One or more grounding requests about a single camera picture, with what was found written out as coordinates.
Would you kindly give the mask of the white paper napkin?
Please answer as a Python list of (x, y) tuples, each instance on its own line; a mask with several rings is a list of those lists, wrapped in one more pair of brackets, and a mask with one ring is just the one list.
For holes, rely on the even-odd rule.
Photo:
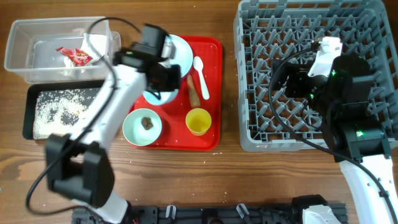
[(65, 64), (65, 68), (73, 68), (73, 67), (89, 67), (93, 66), (102, 56), (105, 55), (106, 44), (108, 43), (108, 39), (105, 35), (101, 34), (83, 34), (83, 42), (80, 47), (71, 47), (68, 49), (79, 48), (85, 51), (88, 55), (92, 56), (93, 59), (91, 62), (86, 64), (85, 66), (76, 66), (74, 63), (66, 56), (64, 56), (63, 62)]

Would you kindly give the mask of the yellow plastic cup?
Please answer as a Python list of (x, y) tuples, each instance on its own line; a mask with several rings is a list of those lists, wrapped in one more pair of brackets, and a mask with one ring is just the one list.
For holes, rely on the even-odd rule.
[(187, 113), (185, 123), (193, 135), (202, 136), (209, 130), (212, 119), (207, 110), (194, 108)]

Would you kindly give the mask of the light blue small bowl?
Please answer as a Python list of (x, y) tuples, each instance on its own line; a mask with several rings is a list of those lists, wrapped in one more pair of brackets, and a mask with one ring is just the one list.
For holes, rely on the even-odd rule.
[(163, 92), (154, 93), (154, 94), (152, 94), (151, 92), (148, 92), (148, 91), (145, 91), (143, 93), (145, 100), (149, 104), (155, 105), (155, 106), (160, 106), (160, 105), (170, 103), (177, 97), (177, 95), (178, 95), (178, 90), (174, 90), (171, 92), (163, 91)]

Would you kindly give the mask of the red foil snack wrapper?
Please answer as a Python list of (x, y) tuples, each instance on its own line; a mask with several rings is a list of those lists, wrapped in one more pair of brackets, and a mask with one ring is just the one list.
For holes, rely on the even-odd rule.
[(76, 66), (85, 66), (93, 59), (92, 56), (88, 55), (85, 51), (79, 48), (68, 49), (65, 47), (60, 47), (55, 50), (68, 57)]

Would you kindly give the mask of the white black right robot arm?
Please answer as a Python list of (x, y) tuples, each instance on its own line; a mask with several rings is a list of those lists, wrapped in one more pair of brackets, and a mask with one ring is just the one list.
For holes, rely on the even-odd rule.
[(360, 223), (397, 223), (392, 149), (386, 131), (367, 112), (373, 71), (362, 58), (341, 55), (311, 77), (309, 65), (273, 60), (269, 91), (286, 87), (291, 98), (305, 98), (322, 117), (319, 127), (339, 163)]

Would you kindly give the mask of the dark brown food scrap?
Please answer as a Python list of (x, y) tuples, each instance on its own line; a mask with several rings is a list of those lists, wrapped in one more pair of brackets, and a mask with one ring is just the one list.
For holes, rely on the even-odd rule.
[(144, 128), (144, 130), (148, 131), (154, 127), (152, 123), (152, 119), (147, 116), (143, 116), (141, 119), (141, 125)]

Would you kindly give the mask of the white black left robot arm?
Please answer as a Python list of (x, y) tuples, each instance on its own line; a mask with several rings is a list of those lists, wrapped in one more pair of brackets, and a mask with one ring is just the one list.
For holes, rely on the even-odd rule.
[(49, 190), (76, 200), (79, 208), (106, 223), (132, 223), (131, 204), (113, 189), (108, 151), (127, 112), (144, 91), (158, 98), (162, 92), (180, 88), (180, 66), (169, 62), (174, 54), (169, 34), (146, 24), (140, 42), (122, 48), (112, 63), (105, 63), (109, 75), (84, 116), (70, 133), (47, 138), (43, 175)]

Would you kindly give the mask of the mint green bowl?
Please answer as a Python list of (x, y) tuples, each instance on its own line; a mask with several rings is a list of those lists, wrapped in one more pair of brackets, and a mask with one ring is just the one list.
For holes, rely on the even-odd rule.
[[(150, 117), (154, 127), (148, 131), (141, 125), (143, 116)], [(128, 143), (134, 146), (148, 146), (154, 143), (162, 132), (162, 120), (153, 110), (140, 108), (130, 112), (122, 125), (123, 134)]]

